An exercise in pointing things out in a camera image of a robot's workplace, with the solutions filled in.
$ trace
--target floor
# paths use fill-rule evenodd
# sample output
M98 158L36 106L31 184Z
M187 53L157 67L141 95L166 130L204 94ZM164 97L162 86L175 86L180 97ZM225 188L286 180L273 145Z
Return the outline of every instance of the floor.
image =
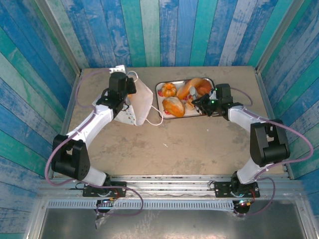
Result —
M252 67L161 67L129 68L153 91L159 82L208 77L215 84L229 83L246 91L253 99L251 110L267 116ZM83 75L101 69L85 69ZM82 104L92 103L107 88L110 74L105 71L83 82L79 91ZM249 100L232 92L235 102ZM70 129L90 113L74 108ZM148 119L160 122L155 110ZM106 125L89 147L91 164L111 175L232 174L249 159L249 135L222 117L166 119L160 126L145 122L133 126L116 121ZM282 174L281 166L269 171Z
M252 211L259 210L265 203L256 202ZM246 218L221 211L144 210L134 218L108 217L100 224L95 219L92 209L48 209L40 238L306 238L297 209L290 201L275 201L262 214Z

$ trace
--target white tray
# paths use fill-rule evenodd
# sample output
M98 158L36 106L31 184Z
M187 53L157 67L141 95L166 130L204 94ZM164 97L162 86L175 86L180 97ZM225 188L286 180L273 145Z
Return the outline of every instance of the white tray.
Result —
M211 84L212 87L214 87L214 82L212 79L210 78L203 78L205 80L208 80ZM181 81L168 81L170 83L173 83L175 86L176 86L176 89L179 90L180 87L184 86L184 84L189 81L190 79L188 80L181 80ZM160 82L156 85L155 87L155 90L156 90L156 97L157 97L157 100L158 100L158 109L159 111L163 114L163 117L164 119L175 119L177 117L171 115L170 113L168 113L167 111L164 110L164 107L163 107L163 100L165 99L165 97L162 96L161 94L161 88L162 86L167 83L167 82ZM183 100L181 100L183 102L183 104L186 103L187 99L191 97L190 94L187 95L187 97L185 97ZM185 108L185 114L182 118L185 118L185 117L194 117L194 116L204 116L204 115L201 115L200 113L198 113L195 109L193 110L188 110L187 108Z

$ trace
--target blue wooden wall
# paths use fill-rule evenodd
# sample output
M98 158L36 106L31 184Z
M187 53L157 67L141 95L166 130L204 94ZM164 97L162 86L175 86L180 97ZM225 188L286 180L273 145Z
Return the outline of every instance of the blue wooden wall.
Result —
M22 238L75 80L34 0L0 0L0 239Z
M46 0L80 68L256 66L292 0Z
M319 215L319 0L305 0L262 72L275 117L304 134L315 148L311 159L291 164ZM291 158L309 147L288 132Z

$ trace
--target white bag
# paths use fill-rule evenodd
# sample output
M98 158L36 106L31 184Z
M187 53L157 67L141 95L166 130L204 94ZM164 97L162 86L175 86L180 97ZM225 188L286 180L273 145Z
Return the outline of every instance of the white bag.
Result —
M158 124L152 125L160 125L163 122L162 113L152 106L153 103L153 92L139 79L139 76L135 71L129 71L128 74L134 73L136 76L133 76L136 93L128 95L126 102L123 105L122 111L118 113L118 115L114 118L114 120L122 123L128 123L136 126L141 126L144 121L149 122L147 116L153 107L157 110L161 116L161 122Z

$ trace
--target beige table surface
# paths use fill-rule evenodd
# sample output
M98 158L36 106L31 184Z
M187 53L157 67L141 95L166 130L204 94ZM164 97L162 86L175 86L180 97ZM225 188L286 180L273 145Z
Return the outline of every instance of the beige table surface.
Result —
M209 77L215 84L229 83L246 91L253 99L251 110L267 116L252 67L148 67L128 68L153 91L159 82ZM101 69L85 69L83 75ZM88 78L79 91L79 101L91 104L108 87L105 71ZM242 94L232 91L235 102L248 104ZM90 113L75 106L70 130ZM155 110L148 116L160 122ZM116 121L107 124L89 147L91 164L111 175L233 174L249 159L249 135L238 125L222 117L166 119L160 126L145 122L133 126ZM282 174L282 166L272 168Z

